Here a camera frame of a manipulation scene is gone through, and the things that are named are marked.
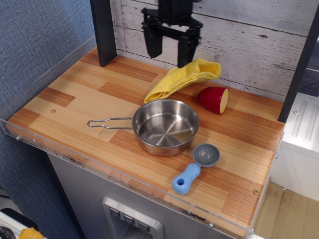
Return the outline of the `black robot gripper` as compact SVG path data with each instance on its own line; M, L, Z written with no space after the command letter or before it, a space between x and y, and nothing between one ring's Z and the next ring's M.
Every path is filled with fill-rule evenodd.
M143 30L147 52L151 58L162 54L162 37L178 41L177 66L193 61L203 24L192 18L194 0L159 0L157 9L143 8Z

